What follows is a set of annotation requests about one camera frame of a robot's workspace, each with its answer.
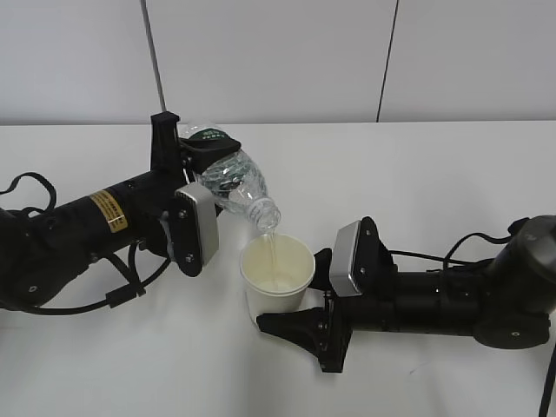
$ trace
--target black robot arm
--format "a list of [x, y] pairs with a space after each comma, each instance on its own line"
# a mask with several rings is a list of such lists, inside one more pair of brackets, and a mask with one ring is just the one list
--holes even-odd
[[[171, 261], [189, 276], [201, 273], [218, 249], [211, 193], [195, 182], [210, 164], [240, 149], [222, 134], [214, 140], [184, 140], [179, 117], [163, 112], [151, 117], [150, 170], [60, 207], [56, 191], [41, 175], [26, 173], [0, 194], [11, 192], [25, 176], [37, 179], [50, 194], [44, 210], [0, 208], [0, 306], [33, 314], [78, 314], [115, 307], [145, 293]], [[129, 248], [129, 265], [114, 253]], [[147, 280], [135, 267], [138, 248], [165, 259]], [[91, 263], [110, 261], [128, 283], [104, 300], [81, 308], [39, 308]]]
[[315, 355], [323, 372], [340, 373], [353, 330], [472, 336], [493, 348], [530, 348], [549, 338], [556, 307], [556, 216], [522, 219], [495, 259], [400, 272], [371, 218], [338, 233], [334, 251], [315, 256], [311, 288], [324, 307], [257, 318], [262, 332]]

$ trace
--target wire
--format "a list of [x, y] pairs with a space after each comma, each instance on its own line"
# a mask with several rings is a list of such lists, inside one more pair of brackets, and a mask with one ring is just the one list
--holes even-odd
[[554, 345], [550, 364], [546, 370], [545, 387], [543, 388], [542, 398], [540, 400], [539, 417], [546, 417], [548, 415], [550, 400], [553, 396], [554, 378], [556, 378], [556, 345]]
[[169, 258], [166, 258], [162, 265], [158, 267], [158, 269], [149, 278], [142, 282], [142, 286], [145, 288], [152, 284], [160, 275], [162, 275], [171, 262], [172, 261]]
[[[418, 254], [416, 252], [406, 252], [404, 250], [390, 250], [389, 252], [390, 252], [390, 255], [408, 256], [408, 257], [412, 257], [412, 258], [428, 259], [430, 261], [437, 261], [437, 262], [443, 262], [444, 261], [444, 258], [442, 258], [440, 256]], [[450, 263], [452, 263], [454, 265], [471, 265], [474, 262], [458, 261], [457, 259], [451, 259]]]
[[[141, 282], [139, 280], [139, 276], [137, 275], [136, 281], [134, 275], [136, 274], [136, 262], [135, 262], [135, 254], [136, 254], [136, 245], [131, 245], [129, 248], [129, 267], [123, 263], [123, 261], [114, 254], [110, 254], [105, 256], [106, 260], [109, 261], [114, 267], [124, 276], [124, 278], [129, 282], [129, 285], [137, 286], [138, 288], [144, 289], [152, 284], [162, 273], [166, 270], [166, 268], [171, 263], [169, 258], [165, 259], [164, 262], [158, 269], [149, 276], [145, 281]], [[94, 302], [87, 306], [81, 307], [74, 307], [74, 308], [40, 308], [40, 307], [32, 307], [32, 306], [24, 306], [14, 304], [13, 302], [0, 300], [2, 304], [12, 310], [23, 311], [24, 313], [29, 314], [36, 314], [36, 315], [76, 315], [76, 314], [83, 314], [88, 313], [89, 311], [98, 310], [99, 308], [103, 308], [109, 305], [109, 300], [104, 299], [98, 302]]]
[[469, 235], [466, 235], [466, 236], [462, 237], [461, 239], [459, 239], [457, 241], [457, 243], [455, 245], [453, 245], [453, 247], [447, 253], [446, 257], [444, 258], [444, 261], [442, 262], [442, 269], [445, 272], [448, 270], [448, 264], [452, 261], [452, 255], [455, 253], [455, 251], [458, 250], [458, 248], [461, 246], [461, 244], [463, 242], [465, 242], [470, 237], [474, 237], [474, 236], [480, 237], [481, 239], [484, 239], [485, 241], [487, 241], [489, 243], [496, 244], [496, 245], [505, 244], [505, 243], [508, 243], [509, 241], [512, 240], [511, 236], [497, 238], [497, 237], [491, 237], [491, 236], [489, 236], [485, 233], [481, 233], [481, 232], [470, 233]]

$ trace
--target water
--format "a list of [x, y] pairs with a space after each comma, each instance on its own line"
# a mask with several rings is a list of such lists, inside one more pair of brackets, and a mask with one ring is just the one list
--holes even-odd
[[260, 287], [267, 291], [288, 291], [292, 288], [292, 277], [280, 271], [280, 263], [276, 254], [276, 238], [274, 230], [264, 235], [268, 255], [270, 257], [270, 269], [268, 279], [260, 284]]

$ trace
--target white table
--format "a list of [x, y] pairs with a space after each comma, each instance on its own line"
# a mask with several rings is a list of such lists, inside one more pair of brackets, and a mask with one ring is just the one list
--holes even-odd
[[[556, 208], [556, 122], [229, 126], [268, 180], [280, 231], [313, 251], [364, 215], [391, 249], [444, 255], [472, 231]], [[0, 128], [0, 189], [26, 170], [60, 202], [142, 173], [150, 126]], [[0, 205], [45, 204], [31, 181]], [[356, 332], [343, 374], [259, 334], [248, 318], [238, 257], [254, 235], [219, 219], [221, 249], [201, 276], [173, 266], [146, 296], [72, 317], [0, 312], [3, 417], [525, 416], [536, 415], [552, 343], [524, 351], [472, 338]], [[500, 247], [469, 242], [459, 258]], [[399, 258], [402, 269], [432, 263]], [[145, 276], [159, 263], [142, 255]], [[100, 262], [50, 303], [103, 297], [122, 278]]]

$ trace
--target paper cup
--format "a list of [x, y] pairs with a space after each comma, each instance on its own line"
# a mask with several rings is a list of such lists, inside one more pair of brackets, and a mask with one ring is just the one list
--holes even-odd
[[242, 252], [240, 270], [246, 282], [251, 320], [264, 313], [288, 313], [299, 308], [313, 279], [314, 257], [305, 243], [275, 234], [275, 269], [267, 236], [251, 241]]

